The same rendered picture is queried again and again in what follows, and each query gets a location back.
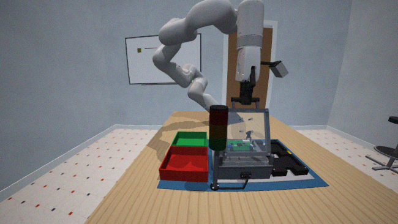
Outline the green bin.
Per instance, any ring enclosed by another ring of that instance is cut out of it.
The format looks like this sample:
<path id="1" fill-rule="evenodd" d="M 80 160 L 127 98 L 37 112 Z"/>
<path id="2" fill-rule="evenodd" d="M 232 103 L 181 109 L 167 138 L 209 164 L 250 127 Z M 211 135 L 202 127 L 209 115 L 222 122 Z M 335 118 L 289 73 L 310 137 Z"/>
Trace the green bin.
<path id="1" fill-rule="evenodd" d="M 178 131 L 171 146 L 208 147 L 207 132 Z"/>

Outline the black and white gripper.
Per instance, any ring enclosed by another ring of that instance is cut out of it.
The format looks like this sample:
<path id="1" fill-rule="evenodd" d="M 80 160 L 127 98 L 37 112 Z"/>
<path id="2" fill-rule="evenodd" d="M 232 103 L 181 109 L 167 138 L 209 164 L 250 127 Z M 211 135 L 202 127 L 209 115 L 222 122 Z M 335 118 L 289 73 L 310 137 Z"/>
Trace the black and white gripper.
<path id="1" fill-rule="evenodd" d="M 236 65 L 235 80 L 240 83 L 240 94 L 242 105 L 251 105 L 253 87 L 260 77 L 260 51 L 262 47 L 246 45 L 237 47 L 238 59 Z M 248 81 L 248 82 L 246 82 Z"/>

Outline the red open-top bin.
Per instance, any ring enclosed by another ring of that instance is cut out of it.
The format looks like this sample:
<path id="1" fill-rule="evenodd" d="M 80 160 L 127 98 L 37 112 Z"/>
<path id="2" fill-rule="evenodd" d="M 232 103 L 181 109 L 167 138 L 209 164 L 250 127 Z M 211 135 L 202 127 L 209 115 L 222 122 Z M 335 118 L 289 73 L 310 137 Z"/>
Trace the red open-top bin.
<path id="1" fill-rule="evenodd" d="M 159 174 L 166 181 L 208 182 L 208 147 L 170 146 Z"/>

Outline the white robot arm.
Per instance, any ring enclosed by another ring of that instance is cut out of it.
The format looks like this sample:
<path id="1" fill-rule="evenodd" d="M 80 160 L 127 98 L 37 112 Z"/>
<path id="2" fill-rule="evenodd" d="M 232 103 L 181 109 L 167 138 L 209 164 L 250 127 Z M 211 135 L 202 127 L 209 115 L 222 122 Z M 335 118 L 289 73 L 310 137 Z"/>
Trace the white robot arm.
<path id="1" fill-rule="evenodd" d="M 173 18 L 160 29 L 159 40 L 162 44 L 153 54 L 152 61 L 159 70 L 166 73 L 182 88 L 187 88 L 193 80 L 187 95 L 209 112 L 211 105 L 220 104 L 209 94 L 204 94 L 208 84 L 206 77 L 192 64 L 185 64 L 181 68 L 177 63 L 170 61 L 182 43 L 196 39 L 197 29 L 210 25 L 214 25 L 224 34 L 237 32 L 237 47 L 246 45 L 262 47 L 263 22 L 262 0 L 244 0 L 238 10 L 229 0 L 201 1 L 191 8 L 186 18 Z M 283 78 L 289 73 L 282 61 L 261 61 L 261 64 L 269 65 L 278 78 Z"/>

